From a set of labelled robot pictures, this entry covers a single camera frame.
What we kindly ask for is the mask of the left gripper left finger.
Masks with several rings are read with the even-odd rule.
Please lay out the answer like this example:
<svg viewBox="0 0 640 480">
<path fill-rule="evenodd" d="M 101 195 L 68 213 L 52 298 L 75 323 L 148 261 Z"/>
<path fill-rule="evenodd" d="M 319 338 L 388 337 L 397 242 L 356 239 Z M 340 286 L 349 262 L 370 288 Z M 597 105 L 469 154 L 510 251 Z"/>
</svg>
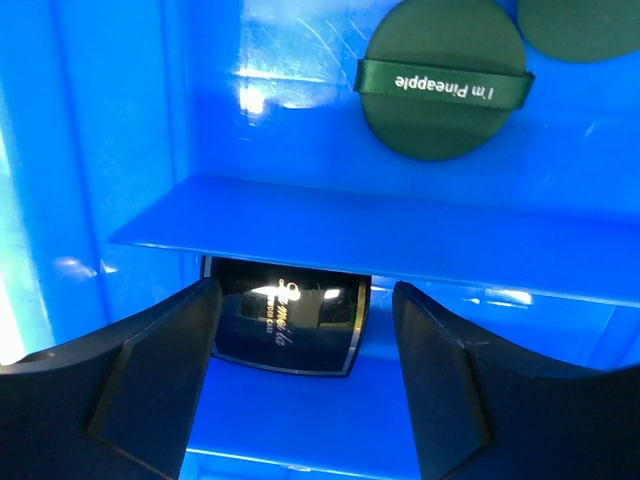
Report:
<svg viewBox="0 0 640 480">
<path fill-rule="evenodd" d="M 222 306 L 206 278 L 1 370 L 5 479 L 175 479 Z"/>
</svg>

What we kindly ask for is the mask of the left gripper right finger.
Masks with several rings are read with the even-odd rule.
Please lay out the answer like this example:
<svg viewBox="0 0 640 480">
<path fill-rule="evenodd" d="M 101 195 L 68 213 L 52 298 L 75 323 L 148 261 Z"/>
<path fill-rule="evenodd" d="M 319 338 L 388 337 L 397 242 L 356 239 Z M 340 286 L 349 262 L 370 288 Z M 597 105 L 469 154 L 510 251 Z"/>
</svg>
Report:
<svg viewBox="0 0 640 480">
<path fill-rule="evenodd" d="M 415 286 L 392 312 L 425 479 L 635 479 L 639 370 L 599 371 L 512 343 Z"/>
</svg>

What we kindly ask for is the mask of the black square compact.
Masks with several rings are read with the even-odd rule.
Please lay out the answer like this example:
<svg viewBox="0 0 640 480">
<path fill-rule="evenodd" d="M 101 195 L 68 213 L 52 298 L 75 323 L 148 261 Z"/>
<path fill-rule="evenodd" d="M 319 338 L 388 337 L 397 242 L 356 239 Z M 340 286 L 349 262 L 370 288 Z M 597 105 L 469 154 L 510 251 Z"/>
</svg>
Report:
<svg viewBox="0 0 640 480">
<path fill-rule="evenodd" d="M 346 377 L 367 323 L 371 277 L 206 256 L 223 301 L 214 357 L 278 373 Z"/>
</svg>

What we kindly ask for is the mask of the blue plastic organizer bin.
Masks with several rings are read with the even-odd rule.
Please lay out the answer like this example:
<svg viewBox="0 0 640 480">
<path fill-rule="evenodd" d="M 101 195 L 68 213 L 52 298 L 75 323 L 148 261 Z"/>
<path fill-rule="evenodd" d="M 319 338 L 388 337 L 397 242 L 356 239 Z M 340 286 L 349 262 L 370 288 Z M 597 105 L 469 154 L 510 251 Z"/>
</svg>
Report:
<svg viewBox="0 0 640 480">
<path fill-rule="evenodd" d="M 552 58 L 485 144 L 418 160 L 354 90 L 403 1 L 5 1 L 1 370 L 206 279 L 371 277 L 346 377 L 213 356 L 175 479 L 425 479 L 392 312 L 406 282 L 528 350 L 639 370 L 639 50 Z"/>
</svg>

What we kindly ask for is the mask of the dark green powder puff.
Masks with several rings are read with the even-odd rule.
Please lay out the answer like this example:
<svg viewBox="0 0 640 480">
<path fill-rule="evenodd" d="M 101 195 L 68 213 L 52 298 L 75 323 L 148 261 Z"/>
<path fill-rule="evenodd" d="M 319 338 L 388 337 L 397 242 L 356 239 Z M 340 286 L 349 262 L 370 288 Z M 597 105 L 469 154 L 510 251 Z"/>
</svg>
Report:
<svg viewBox="0 0 640 480">
<path fill-rule="evenodd" d="M 376 28 L 354 90 L 374 136 L 418 160 L 485 144 L 534 82 L 522 38 L 494 1 L 403 1 Z"/>
</svg>

